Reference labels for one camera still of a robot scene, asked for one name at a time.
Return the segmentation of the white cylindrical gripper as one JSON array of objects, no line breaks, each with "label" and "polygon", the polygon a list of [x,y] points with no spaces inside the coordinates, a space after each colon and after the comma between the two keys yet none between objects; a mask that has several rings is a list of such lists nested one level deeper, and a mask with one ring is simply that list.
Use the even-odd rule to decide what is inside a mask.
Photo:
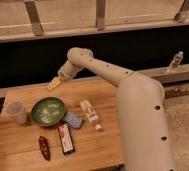
[{"label": "white cylindrical gripper", "polygon": [[48,83],[47,89],[49,91],[55,89],[61,84],[61,81],[68,81],[73,79],[78,72],[82,71],[83,68],[80,66],[75,66],[69,60],[58,70],[58,77],[54,77],[51,82]]}]

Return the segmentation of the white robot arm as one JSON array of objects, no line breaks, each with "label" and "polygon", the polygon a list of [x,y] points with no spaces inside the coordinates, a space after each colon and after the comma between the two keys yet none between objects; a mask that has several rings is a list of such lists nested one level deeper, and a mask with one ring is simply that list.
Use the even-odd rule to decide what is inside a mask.
[{"label": "white robot arm", "polygon": [[98,60],[89,49],[74,47],[47,88],[56,88],[83,69],[116,87],[125,171],[175,171],[162,84],[139,72]]}]

